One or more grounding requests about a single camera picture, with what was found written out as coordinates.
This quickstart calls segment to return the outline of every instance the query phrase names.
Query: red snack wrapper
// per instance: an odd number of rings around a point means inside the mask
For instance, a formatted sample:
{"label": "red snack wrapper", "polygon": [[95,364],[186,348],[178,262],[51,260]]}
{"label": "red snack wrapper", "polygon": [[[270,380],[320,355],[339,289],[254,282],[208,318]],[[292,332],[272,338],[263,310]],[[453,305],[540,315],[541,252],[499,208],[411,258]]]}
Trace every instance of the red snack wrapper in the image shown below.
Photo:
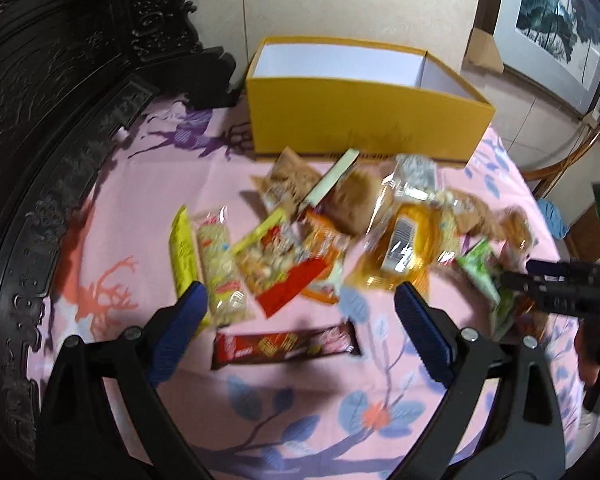
{"label": "red snack wrapper", "polygon": [[267,317],[327,268],[324,258],[312,257],[298,242],[283,209],[276,209],[232,251],[244,282]]}
{"label": "red snack wrapper", "polygon": [[360,355],[353,323],[271,334],[216,335],[211,369],[226,365],[257,365],[328,355]]}

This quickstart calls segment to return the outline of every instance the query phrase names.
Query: yellow cardboard box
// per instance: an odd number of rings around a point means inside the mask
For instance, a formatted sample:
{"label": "yellow cardboard box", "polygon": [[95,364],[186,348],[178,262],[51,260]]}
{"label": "yellow cardboard box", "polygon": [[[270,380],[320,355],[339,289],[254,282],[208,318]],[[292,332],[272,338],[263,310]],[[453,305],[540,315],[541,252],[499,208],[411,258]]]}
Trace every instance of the yellow cardboard box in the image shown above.
{"label": "yellow cardboard box", "polygon": [[465,162],[495,112],[426,50],[338,38],[266,38],[247,96],[256,155],[290,146],[302,156],[357,148]]}

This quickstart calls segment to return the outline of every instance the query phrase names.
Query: tiled wall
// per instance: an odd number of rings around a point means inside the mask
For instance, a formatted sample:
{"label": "tiled wall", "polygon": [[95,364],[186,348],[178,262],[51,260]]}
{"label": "tiled wall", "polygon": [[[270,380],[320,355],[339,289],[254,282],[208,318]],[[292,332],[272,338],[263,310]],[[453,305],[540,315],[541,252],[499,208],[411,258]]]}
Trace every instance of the tiled wall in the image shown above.
{"label": "tiled wall", "polygon": [[427,48],[460,69],[478,0],[192,0],[205,46],[237,61],[235,79],[260,41],[275,34],[341,36]]}
{"label": "tiled wall", "polygon": [[508,73],[495,75],[467,64],[461,74],[496,107],[493,125],[521,170],[558,162],[577,144],[582,131],[578,121],[532,85]]}
{"label": "tiled wall", "polygon": [[[192,0],[205,46],[222,45],[241,78],[260,41],[275,34],[325,35],[426,48],[459,70],[497,108],[493,124],[512,160],[531,170],[564,158],[578,142],[578,123],[541,91],[509,75],[462,64],[478,0]],[[591,203],[587,171],[600,180],[600,147],[563,178],[550,198],[568,223]]]}

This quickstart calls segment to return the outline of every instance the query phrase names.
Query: plastic wrapper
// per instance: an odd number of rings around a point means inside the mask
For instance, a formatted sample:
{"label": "plastic wrapper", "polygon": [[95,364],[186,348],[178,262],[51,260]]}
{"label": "plastic wrapper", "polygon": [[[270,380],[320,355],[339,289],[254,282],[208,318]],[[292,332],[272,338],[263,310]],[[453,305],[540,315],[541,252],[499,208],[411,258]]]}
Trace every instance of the plastic wrapper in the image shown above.
{"label": "plastic wrapper", "polygon": [[232,247],[244,282],[267,317],[296,297],[327,267],[298,242],[283,209]]}
{"label": "plastic wrapper", "polygon": [[294,218],[298,206],[321,177],[294,150],[285,148],[267,176],[252,176],[251,181],[268,213],[282,208],[289,218]]}
{"label": "plastic wrapper", "polygon": [[339,354],[360,355],[353,323],[292,332],[230,335],[214,341],[211,369],[223,366],[304,361]]}
{"label": "plastic wrapper", "polygon": [[384,179],[396,202],[433,203],[440,199],[438,165],[422,155],[396,155],[394,172]]}
{"label": "plastic wrapper", "polygon": [[[173,272],[178,298],[185,293],[191,283],[199,280],[198,262],[194,247],[187,207],[183,205],[171,223],[171,235],[169,236],[171,271]],[[202,322],[200,322],[198,333],[210,325],[211,315],[207,312]]]}
{"label": "plastic wrapper", "polygon": [[460,238],[456,216],[451,208],[445,207],[440,210],[440,244],[437,265],[451,264],[460,255]]}
{"label": "plastic wrapper", "polygon": [[492,308],[500,303],[500,293],[493,282],[502,273],[502,266],[487,240],[478,242],[464,256],[456,258],[458,266],[469,277],[471,283],[489,301]]}
{"label": "plastic wrapper", "polygon": [[394,197],[372,168],[353,167],[324,200],[324,215],[337,229],[356,237],[366,235],[389,211]]}
{"label": "plastic wrapper", "polygon": [[302,291],[302,295],[321,303],[338,303],[344,256],[350,238],[337,231],[329,219],[311,210],[305,213],[302,224],[306,231],[305,250],[312,258],[323,258],[327,264],[326,269]]}
{"label": "plastic wrapper", "polygon": [[490,335],[500,340],[513,326],[516,300],[512,290],[497,285],[504,268],[487,240],[480,241],[465,256],[458,256],[456,262],[489,302]]}
{"label": "plastic wrapper", "polygon": [[497,216],[506,238],[501,259],[509,270],[523,270],[531,249],[538,243],[526,213],[519,207],[498,211]]}
{"label": "plastic wrapper", "polygon": [[549,315],[536,309],[534,300],[525,294],[520,294],[516,298],[514,318],[516,327],[522,335],[531,335],[540,343],[544,341]]}
{"label": "plastic wrapper", "polygon": [[392,214],[374,228],[365,253],[346,282],[392,291],[408,281],[422,294],[427,269],[439,247],[439,229],[439,212],[430,206],[394,205]]}
{"label": "plastic wrapper", "polygon": [[493,241],[506,239],[499,218],[489,206],[475,195],[457,189],[448,189],[448,204],[456,215],[460,234],[484,237]]}
{"label": "plastic wrapper", "polygon": [[209,298],[211,323],[224,326],[253,317],[235,268],[226,207],[203,212],[193,218],[200,252],[200,265]]}

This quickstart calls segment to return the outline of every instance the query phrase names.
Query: purple deer pattern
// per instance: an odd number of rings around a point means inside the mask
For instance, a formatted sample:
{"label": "purple deer pattern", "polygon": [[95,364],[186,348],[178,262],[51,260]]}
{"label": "purple deer pattern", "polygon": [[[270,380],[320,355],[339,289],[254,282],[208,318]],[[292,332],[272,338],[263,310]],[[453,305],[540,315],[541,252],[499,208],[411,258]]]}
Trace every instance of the purple deer pattern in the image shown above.
{"label": "purple deer pattern", "polygon": [[212,110],[194,110],[188,108],[182,122],[178,124],[173,132],[149,132],[149,136],[162,137],[164,140],[158,144],[132,153],[128,158],[133,158],[141,153],[152,152],[167,146],[173,146],[179,150],[195,151],[203,150],[198,156],[205,157],[220,148],[225,147],[224,156],[230,159],[230,153],[244,153],[253,149],[250,123],[233,124],[220,135],[206,136],[205,132],[213,115]]}

